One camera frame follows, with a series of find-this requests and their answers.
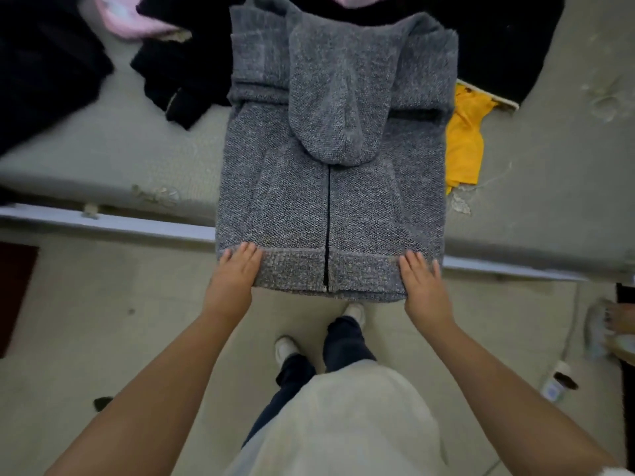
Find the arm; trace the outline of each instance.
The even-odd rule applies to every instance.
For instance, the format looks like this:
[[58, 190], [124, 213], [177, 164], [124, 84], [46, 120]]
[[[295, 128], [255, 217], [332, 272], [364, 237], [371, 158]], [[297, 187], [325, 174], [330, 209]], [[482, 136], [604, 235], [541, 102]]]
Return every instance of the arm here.
[[456, 379], [485, 435], [514, 475], [595, 476], [615, 459], [453, 320], [439, 263], [400, 258], [406, 312]]
[[201, 405], [211, 370], [251, 304], [262, 251], [225, 251], [201, 315], [84, 429], [47, 476], [169, 475]]

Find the jeans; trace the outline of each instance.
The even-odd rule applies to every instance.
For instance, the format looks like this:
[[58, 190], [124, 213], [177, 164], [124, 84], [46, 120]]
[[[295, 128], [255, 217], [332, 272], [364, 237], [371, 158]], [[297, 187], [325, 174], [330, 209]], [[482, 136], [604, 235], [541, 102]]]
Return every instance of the jeans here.
[[[330, 323], [324, 340], [322, 358], [328, 373], [338, 371], [362, 359], [377, 360], [366, 347], [357, 321], [348, 315], [338, 317]], [[275, 393], [271, 402], [260, 413], [242, 445], [247, 444], [254, 434], [277, 416], [284, 405], [292, 400], [302, 386], [315, 375], [316, 370], [306, 356], [294, 354], [285, 360], [280, 374], [275, 378], [280, 391]]]

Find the black zipper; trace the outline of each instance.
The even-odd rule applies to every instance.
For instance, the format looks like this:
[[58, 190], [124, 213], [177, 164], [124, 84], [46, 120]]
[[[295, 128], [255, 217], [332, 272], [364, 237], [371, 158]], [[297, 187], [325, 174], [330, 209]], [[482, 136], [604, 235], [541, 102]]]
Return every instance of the black zipper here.
[[328, 167], [328, 184], [326, 195], [326, 250], [324, 252], [324, 287], [328, 292], [328, 237], [331, 231], [331, 166]]

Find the person's right arm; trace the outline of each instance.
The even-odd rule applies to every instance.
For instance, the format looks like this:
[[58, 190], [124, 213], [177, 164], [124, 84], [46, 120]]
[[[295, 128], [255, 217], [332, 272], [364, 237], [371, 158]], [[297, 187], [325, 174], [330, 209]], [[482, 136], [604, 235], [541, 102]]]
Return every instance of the person's right arm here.
[[514, 476], [596, 476], [618, 466], [581, 427], [456, 325], [437, 261], [430, 271], [420, 253], [408, 251], [400, 268], [408, 316], [456, 379]]

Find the white trim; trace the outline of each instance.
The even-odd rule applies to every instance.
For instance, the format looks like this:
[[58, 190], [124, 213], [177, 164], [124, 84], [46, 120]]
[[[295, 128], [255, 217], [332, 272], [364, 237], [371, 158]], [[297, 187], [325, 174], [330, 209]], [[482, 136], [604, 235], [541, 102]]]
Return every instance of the white trim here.
[[216, 239], [214, 227], [105, 214], [99, 214], [97, 218], [89, 218], [84, 217], [80, 211], [27, 204], [0, 207], [0, 217], [198, 242], [214, 242]]
[[464, 82], [461, 79], [456, 79], [456, 83], [464, 85], [465, 87], [467, 87], [467, 88], [469, 88], [471, 90], [474, 90], [476, 92], [480, 92], [480, 93], [484, 93], [486, 95], [489, 95], [490, 97], [492, 97], [492, 99], [496, 100], [497, 102], [504, 103], [505, 105], [512, 106], [514, 108], [514, 110], [518, 110], [520, 108], [520, 105], [518, 103], [514, 102], [514, 101], [508, 100], [507, 98], [499, 97], [498, 95], [494, 95], [493, 93], [486, 92], [485, 90], [481, 90], [476, 85], [469, 84], [467, 82]]
[[[97, 230], [167, 237], [170, 239], [193, 240], [214, 243], [216, 228], [202, 225], [161, 222], [115, 215], [98, 214], [97, 218], [84, 217], [80, 211], [56, 209], [54, 207], [15, 204], [0, 207], [0, 218], [7, 217], [33, 222], [92, 228]], [[479, 259], [445, 256], [443, 267], [457, 270], [499, 273], [532, 279], [588, 280], [583, 274], [559, 270], [539, 270], [526, 266], [503, 264]]]

